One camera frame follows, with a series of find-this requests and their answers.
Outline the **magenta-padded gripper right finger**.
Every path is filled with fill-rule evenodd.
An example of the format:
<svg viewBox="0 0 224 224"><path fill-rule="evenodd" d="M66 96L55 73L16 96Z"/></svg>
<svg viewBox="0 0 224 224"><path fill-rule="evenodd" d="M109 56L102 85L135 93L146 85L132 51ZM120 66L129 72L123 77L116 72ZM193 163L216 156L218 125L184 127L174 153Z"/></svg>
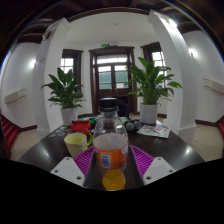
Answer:
<svg viewBox="0 0 224 224"><path fill-rule="evenodd" d="M151 184L175 172L175 169L162 157L153 157L134 145L130 148L143 185Z"/></svg>

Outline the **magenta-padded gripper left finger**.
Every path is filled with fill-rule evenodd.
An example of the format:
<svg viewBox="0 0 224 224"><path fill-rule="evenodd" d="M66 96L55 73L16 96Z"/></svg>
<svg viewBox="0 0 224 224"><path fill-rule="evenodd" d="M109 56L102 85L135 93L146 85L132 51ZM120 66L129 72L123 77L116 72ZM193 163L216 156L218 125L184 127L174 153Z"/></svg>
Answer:
<svg viewBox="0 0 224 224"><path fill-rule="evenodd" d="M90 188L94 181L94 147L84 150L74 158L65 157L51 173L81 187Z"/></svg>

